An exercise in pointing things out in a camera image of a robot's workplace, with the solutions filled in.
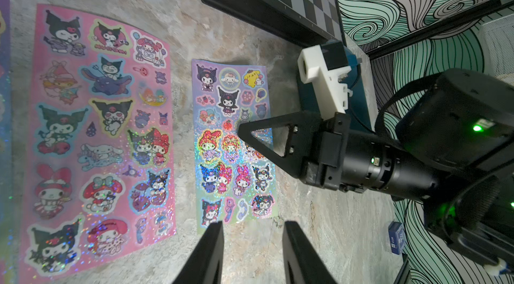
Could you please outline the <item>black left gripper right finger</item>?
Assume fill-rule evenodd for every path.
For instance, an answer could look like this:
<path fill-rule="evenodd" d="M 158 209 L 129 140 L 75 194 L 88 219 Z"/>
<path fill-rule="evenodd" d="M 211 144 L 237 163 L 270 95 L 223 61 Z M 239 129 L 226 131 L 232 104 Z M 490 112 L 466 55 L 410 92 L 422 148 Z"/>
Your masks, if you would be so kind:
<path fill-rule="evenodd" d="M 336 283 L 297 222 L 285 222 L 282 251 L 286 283 Z"/>

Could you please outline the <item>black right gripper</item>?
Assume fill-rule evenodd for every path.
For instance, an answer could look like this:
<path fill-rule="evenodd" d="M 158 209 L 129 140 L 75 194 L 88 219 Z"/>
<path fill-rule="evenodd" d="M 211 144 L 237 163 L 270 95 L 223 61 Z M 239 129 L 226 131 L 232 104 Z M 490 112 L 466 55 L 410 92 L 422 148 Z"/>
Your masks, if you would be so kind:
<path fill-rule="evenodd" d="M 400 199 L 435 195 L 442 174 L 373 134 L 352 130 L 347 115 L 321 123 L 300 111 L 242 123 L 238 137 L 281 170 L 317 188 L 381 192 Z"/>

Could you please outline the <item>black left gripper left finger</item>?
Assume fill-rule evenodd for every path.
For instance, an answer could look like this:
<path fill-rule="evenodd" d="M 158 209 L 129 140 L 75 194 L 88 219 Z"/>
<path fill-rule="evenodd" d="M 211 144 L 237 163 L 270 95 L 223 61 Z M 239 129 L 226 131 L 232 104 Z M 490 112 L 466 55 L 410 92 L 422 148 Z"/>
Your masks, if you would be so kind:
<path fill-rule="evenodd" d="M 221 283 L 224 258 L 223 223 L 209 225 L 173 284 Z"/>

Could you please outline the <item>lilac small sticker sheet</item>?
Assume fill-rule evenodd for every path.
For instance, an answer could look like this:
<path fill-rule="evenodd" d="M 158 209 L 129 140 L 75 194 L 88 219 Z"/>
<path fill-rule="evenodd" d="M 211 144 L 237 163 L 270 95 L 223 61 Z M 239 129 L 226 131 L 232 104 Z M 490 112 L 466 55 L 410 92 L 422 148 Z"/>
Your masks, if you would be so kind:
<path fill-rule="evenodd" d="M 278 214 L 276 167 L 238 137 L 270 117 L 269 78 L 259 65 L 191 62 L 197 230 Z"/>

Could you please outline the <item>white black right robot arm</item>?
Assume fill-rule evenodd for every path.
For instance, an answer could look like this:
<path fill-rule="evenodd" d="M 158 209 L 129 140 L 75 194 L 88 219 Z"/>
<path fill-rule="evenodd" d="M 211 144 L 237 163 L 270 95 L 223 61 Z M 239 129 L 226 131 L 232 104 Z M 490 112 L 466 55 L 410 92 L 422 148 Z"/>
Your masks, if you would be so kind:
<path fill-rule="evenodd" d="M 371 134 L 301 111 L 243 123 L 238 137 L 302 183 L 421 202 L 425 229 L 491 275 L 513 273 L 513 87 L 449 69 L 411 81 Z"/>

